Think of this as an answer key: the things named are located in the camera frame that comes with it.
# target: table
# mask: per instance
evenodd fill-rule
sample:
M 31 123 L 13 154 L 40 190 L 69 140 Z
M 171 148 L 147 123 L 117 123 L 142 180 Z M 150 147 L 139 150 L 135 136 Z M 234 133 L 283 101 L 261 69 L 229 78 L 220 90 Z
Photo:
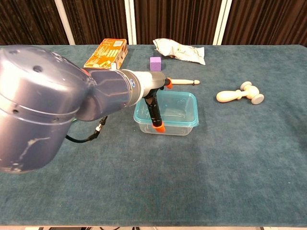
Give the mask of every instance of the table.
M 97 45 L 43 47 L 82 67 Z M 112 114 L 98 139 L 65 140 L 43 169 L 0 173 L 0 225 L 307 226 L 307 49 L 204 47 L 206 66 L 162 58 L 165 75 L 201 80 L 173 88 L 198 100 L 188 136 L 142 133 L 134 107 Z M 154 46 L 129 46 L 122 69 L 149 70 L 151 56 Z M 244 81 L 261 104 L 216 101 Z

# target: purple foam cube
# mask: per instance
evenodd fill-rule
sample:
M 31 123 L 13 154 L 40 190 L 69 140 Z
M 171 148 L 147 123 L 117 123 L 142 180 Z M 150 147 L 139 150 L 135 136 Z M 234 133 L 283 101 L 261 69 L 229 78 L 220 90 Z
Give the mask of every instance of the purple foam cube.
M 150 58 L 150 71 L 161 71 L 161 57 Z

